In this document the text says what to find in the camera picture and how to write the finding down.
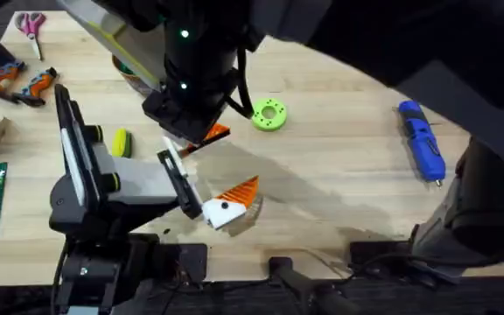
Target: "wooden table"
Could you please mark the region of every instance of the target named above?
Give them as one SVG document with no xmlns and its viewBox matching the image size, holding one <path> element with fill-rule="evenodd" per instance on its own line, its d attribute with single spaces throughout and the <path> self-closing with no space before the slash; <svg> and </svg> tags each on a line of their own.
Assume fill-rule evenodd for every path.
<svg viewBox="0 0 504 315">
<path fill-rule="evenodd" d="M 113 68 L 110 53 L 65 12 L 46 12 L 39 41 L 45 61 L 35 59 L 26 37 L 12 24 L 2 42 L 29 70 L 18 90 L 48 67 L 69 88 L 87 123 L 100 124 L 110 144 L 117 128 L 135 138 L 134 158 L 156 161 L 161 129 L 147 118 L 143 98 Z M 140 231 L 164 242 L 206 242 L 209 280 L 261 279 L 271 256 L 291 256 L 310 277 L 345 277 L 348 243 L 406 239 L 442 200 L 416 178 L 395 109 L 404 97 L 366 75 L 299 45 L 267 38 L 249 58 L 253 100 L 276 97 L 289 110 L 277 132 L 255 129 L 227 110 L 221 123 L 232 135 L 191 157 L 188 169 L 213 192 L 260 176 L 259 211 L 222 231 L 180 211 Z M 0 101 L 0 116 L 13 121 L 0 146 L 9 162 L 0 222 L 0 285 L 49 284 L 63 235 L 48 227 L 49 195 L 64 173 L 53 91 L 43 108 Z M 468 135 L 426 111 L 448 166 L 445 185 Z M 169 228 L 171 232 L 163 235 Z M 467 275 L 504 275 L 504 265 Z"/>
</svg>

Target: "blue screwdriver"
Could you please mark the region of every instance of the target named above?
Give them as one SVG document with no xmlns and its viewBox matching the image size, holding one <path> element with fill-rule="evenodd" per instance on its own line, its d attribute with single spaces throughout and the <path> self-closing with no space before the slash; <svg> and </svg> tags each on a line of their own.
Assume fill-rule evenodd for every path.
<svg viewBox="0 0 504 315">
<path fill-rule="evenodd" d="M 403 127 L 408 135 L 408 143 L 416 160 L 417 168 L 424 180 L 443 185 L 445 161 L 438 150 L 437 139 L 421 107 L 415 101 L 400 103 Z"/>
</svg>

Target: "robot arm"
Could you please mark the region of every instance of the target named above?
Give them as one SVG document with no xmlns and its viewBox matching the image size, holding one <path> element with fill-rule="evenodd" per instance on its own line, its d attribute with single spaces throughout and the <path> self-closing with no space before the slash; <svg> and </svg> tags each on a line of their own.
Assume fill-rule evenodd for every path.
<svg viewBox="0 0 504 315">
<path fill-rule="evenodd" d="M 237 45 L 231 43 L 232 48 L 218 51 L 216 47 L 225 43 L 210 35 L 235 37 L 253 30 L 302 43 L 360 69 L 454 121 L 504 160 L 504 1 L 218 0 L 207 8 L 193 5 L 198 2 L 192 0 L 59 2 L 78 21 L 102 8 L 113 12 L 129 25 L 117 37 L 129 38 L 124 47 L 132 55 L 117 50 L 122 43 L 102 40 L 90 26 L 94 21 L 83 26 L 144 80 L 153 77 L 146 80 L 152 87 L 158 88 L 158 78 L 166 81 L 179 105 L 174 108 L 183 109 L 179 112 L 194 111 L 184 103 L 195 98 L 202 109 L 211 109 L 202 110 L 200 115 L 206 118 L 193 129 L 160 121 L 178 136 L 191 138 L 193 134 L 193 141 L 202 137 L 224 110 L 224 101 L 236 84 L 230 84 L 229 78 L 228 87 L 214 87 L 219 93 L 198 94 L 191 100 L 182 100 L 189 89 L 181 95 L 172 87 L 181 80 L 210 81 L 234 74 L 230 72 Z M 117 24 L 112 21 L 117 17 L 104 18 L 102 24 Z M 157 31 L 165 19 L 164 32 Z M 192 32 L 186 42 L 180 41 L 178 32 L 184 28 Z M 164 45 L 150 49 L 151 34 Z M 246 46 L 253 51 L 260 41 L 261 37 L 248 38 Z"/>
</svg>

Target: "yellow object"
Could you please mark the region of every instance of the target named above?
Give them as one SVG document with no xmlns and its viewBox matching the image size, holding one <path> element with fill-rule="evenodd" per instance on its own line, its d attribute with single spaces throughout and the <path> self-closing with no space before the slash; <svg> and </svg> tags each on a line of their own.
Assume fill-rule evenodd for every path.
<svg viewBox="0 0 504 315">
<path fill-rule="evenodd" d="M 125 128 L 115 132 L 111 155 L 119 158 L 131 157 L 131 134 Z"/>
<path fill-rule="evenodd" d="M 149 70 L 147 70 L 141 63 L 139 63 L 137 59 L 130 55 L 130 53 L 116 41 L 116 34 L 122 32 L 126 24 L 119 26 L 113 32 L 107 32 L 94 22 L 89 21 L 88 23 L 94 28 L 95 31 L 99 32 L 110 44 L 112 44 L 117 50 L 119 50 L 122 56 L 126 57 L 135 67 L 137 67 L 137 70 L 141 71 L 146 77 L 153 80 L 155 84 L 158 84 L 158 78 L 155 75 L 151 74 Z"/>
</svg>

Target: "black cable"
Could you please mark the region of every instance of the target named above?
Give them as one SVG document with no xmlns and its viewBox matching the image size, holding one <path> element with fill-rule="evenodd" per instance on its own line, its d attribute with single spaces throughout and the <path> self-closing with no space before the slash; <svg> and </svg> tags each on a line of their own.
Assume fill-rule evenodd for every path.
<svg viewBox="0 0 504 315">
<path fill-rule="evenodd" d="M 504 261 L 504 250 L 501 251 L 498 254 L 492 255 L 488 258 L 484 258 L 482 260 L 478 261 L 473 261 L 473 262 L 462 262 L 462 261 L 449 261 L 449 260 L 444 260 L 444 259 L 439 259 L 439 258 L 431 258 L 431 257 L 423 257 L 420 255 L 412 255 L 412 254 L 405 254 L 405 253 L 388 253 L 388 254 L 383 254 L 383 255 L 378 255 L 377 257 L 374 257 L 372 259 L 369 259 L 365 263 L 363 263 L 359 268 L 355 269 L 355 271 L 346 279 L 339 281 L 338 284 L 348 284 L 353 280 L 355 277 L 358 275 L 362 274 L 365 272 L 368 267 L 371 265 L 381 262 L 381 261 L 386 261 L 386 260 L 394 260 L 394 259 L 404 259 L 407 261 L 414 261 L 414 262 L 421 262 L 421 263 L 427 263 L 431 265 L 440 265 L 440 266 L 445 266 L 445 267 L 455 267 L 455 268 L 482 268 L 482 267 L 487 267 L 491 266 L 497 263 L 501 263 Z"/>
<path fill-rule="evenodd" d="M 171 306 L 172 300 L 176 295 L 179 293 L 179 288 L 182 285 L 182 279 L 180 276 L 177 276 L 178 278 L 178 284 L 174 290 L 171 291 L 171 295 L 168 297 L 168 300 L 166 301 L 166 304 L 164 304 L 163 311 L 161 311 L 161 315 L 165 315 L 166 312 L 168 311 L 169 306 Z"/>
<path fill-rule="evenodd" d="M 230 286 L 228 288 L 223 288 L 222 290 L 215 290 L 215 293 L 228 293 L 228 292 L 238 291 L 238 290 L 242 290 L 242 289 L 246 289 L 246 288 L 252 288 L 252 287 L 255 287 L 258 285 L 266 284 L 268 281 L 269 280 L 262 280 L 262 281 L 256 281 L 253 283 L 245 283 L 242 285 Z M 204 285 L 204 288 L 201 290 L 180 290 L 180 289 L 178 289 L 176 292 L 179 294 L 185 294 L 185 295 L 190 295 L 190 296 L 191 295 L 199 295 L 199 294 L 208 294 L 208 293 L 212 293 L 212 292 L 209 292 L 208 290 L 206 290 L 206 288 L 212 284 L 213 283 L 206 283 Z M 175 290 L 172 287 L 166 286 L 164 284 L 160 284 L 160 286 L 161 286 L 161 288 L 163 288 L 167 291 L 170 291 L 170 292 L 173 292 Z"/>
<path fill-rule="evenodd" d="M 254 114 L 252 101 L 250 100 L 249 86 L 246 82 L 246 48 L 240 46 L 236 49 L 236 58 L 238 59 L 238 95 L 241 97 L 242 105 L 239 105 L 235 100 L 227 98 L 227 103 L 230 107 L 236 110 L 242 116 L 251 118 Z"/>
<path fill-rule="evenodd" d="M 61 249 L 61 254 L 59 254 L 58 266 L 56 266 L 56 271 L 53 274 L 52 282 L 52 293 L 50 295 L 50 314 L 56 314 L 56 297 L 58 295 L 58 286 L 60 285 L 61 270 L 63 269 L 63 263 L 66 260 L 67 251 L 69 248 L 69 239 L 63 243 L 63 248 Z"/>
</svg>

